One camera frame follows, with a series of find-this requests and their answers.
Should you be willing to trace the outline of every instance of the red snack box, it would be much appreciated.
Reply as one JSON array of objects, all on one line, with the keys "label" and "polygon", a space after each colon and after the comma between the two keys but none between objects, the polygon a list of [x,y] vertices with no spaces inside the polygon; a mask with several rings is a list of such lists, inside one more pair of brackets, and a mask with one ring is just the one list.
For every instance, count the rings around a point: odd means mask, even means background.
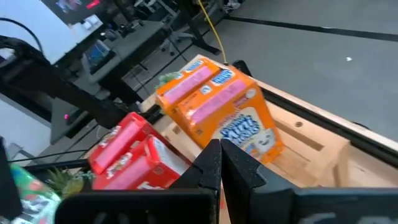
[{"label": "red snack box", "polygon": [[167,189],[188,167],[162,141],[148,136],[97,176],[93,189]]},{"label": "red snack box", "polygon": [[161,136],[143,117],[129,113],[113,128],[111,133],[98,143],[95,151],[88,158],[95,174],[102,174],[116,159],[125,154],[130,147],[138,145],[149,134],[160,139],[169,149],[174,147]]}]

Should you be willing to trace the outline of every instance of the blue label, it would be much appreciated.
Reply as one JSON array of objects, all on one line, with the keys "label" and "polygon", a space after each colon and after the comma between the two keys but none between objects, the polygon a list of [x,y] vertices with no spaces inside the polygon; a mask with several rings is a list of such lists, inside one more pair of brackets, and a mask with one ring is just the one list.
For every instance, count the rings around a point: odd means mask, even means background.
[{"label": "blue label", "polygon": [[211,79],[212,82],[215,84],[224,84],[228,80],[232,78],[232,71],[231,70],[223,70],[220,74],[216,75],[214,78]]},{"label": "blue label", "polygon": [[220,130],[224,139],[229,139],[235,145],[241,147],[251,136],[258,134],[260,126],[251,115],[239,115],[229,125]]},{"label": "blue label", "polygon": [[194,71],[194,69],[199,67],[201,64],[203,64],[203,61],[202,60],[197,60],[195,63],[190,65],[185,71],[186,72],[192,72],[192,71]]}]

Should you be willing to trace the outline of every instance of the white wall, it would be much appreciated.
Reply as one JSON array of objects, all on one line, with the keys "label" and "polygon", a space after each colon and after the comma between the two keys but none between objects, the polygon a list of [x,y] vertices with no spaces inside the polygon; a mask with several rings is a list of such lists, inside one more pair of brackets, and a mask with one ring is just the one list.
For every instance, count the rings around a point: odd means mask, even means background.
[{"label": "white wall", "polygon": [[[81,24],[69,28],[40,0],[0,0],[0,17],[14,19],[28,27],[40,40],[44,55],[51,63],[62,58],[102,24],[99,21],[88,30]],[[15,24],[0,21],[0,35],[17,37],[38,48],[33,37]]]},{"label": "white wall", "polygon": [[4,138],[5,146],[13,142],[37,156],[50,145],[50,133],[48,126],[23,113],[21,106],[0,95],[0,136]]}]

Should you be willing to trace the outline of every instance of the gray floor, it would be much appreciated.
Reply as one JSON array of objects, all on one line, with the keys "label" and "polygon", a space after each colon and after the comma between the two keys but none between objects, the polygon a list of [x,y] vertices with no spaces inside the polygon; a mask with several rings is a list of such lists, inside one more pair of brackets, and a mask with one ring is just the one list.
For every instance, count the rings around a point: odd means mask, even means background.
[{"label": "gray floor", "polygon": [[[349,12],[336,4],[336,1],[327,0],[247,0],[233,14],[343,29],[390,33],[394,33],[395,29],[398,31],[395,26],[389,26],[395,20],[398,22],[398,17],[387,16],[398,8],[398,2],[349,2],[357,10],[351,8]],[[376,16],[371,7],[380,10],[380,14]],[[245,60],[257,79],[398,141],[398,104],[395,101],[398,98],[398,64],[395,60],[398,57],[397,43],[229,20],[220,22],[216,29],[229,62]],[[204,38],[210,45],[217,46],[211,32]],[[178,44],[178,48],[184,50],[188,45],[189,41],[183,41]],[[183,56],[190,60],[197,54],[222,62],[220,55],[214,56],[195,46],[184,51]],[[167,52],[154,52],[144,62],[149,73],[141,72],[137,77],[144,82],[168,63],[169,66],[160,74],[179,70],[185,61],[182,57],[173,60]],[[126,81],[132,87],[139,84],[132,75],[128,75]],[[146,98],[154,91],[157,83],[157,78],[153,79],[146,86],[147,91],[140,90],[139,94]],[[92,122],[75,138],[63,139],[42,154],[65,151],[86,133],[88,134],[79,143],[68,150],[89,148],[107,131],[103,128],[93,129],[94,125]],[[58,161],[77,159],[80,156],[81,153],[67,154]],[[54,160],[54,157],[43,159],[45,162]]]}]

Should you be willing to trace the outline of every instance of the yellow cable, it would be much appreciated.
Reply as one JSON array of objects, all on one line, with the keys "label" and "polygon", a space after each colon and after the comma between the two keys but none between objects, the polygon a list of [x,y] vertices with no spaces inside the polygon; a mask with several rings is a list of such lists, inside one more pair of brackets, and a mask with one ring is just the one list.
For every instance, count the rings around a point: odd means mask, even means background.
[{"label": "yellow cable", "polygon": [[217,31],[216,31],[216,29],[214,28],[213,23],[211,22],[210,17],[209,17],[209,15],[208,15],[207,12],[206,12],[205,7],[204,7],[203,4],[201,3],[201,0],[198,0],[198,2],[199,2],[199,5],[200,5],[200,7],[201,7],[203,13],[204,13],[205,16],[206,16],[207,22],[209,23],[211,29],[212,29],[213,32],[214,32],[214,35],[215,35],[216,38],[217,38],[218,44],[220,45],[221,53],[223,54],[224,63],[228,63],[227,60],[226,60],[226,56],[225,56],[225,51],[224,51],[223,43],[221,43],[220,37],[218,36]]}]

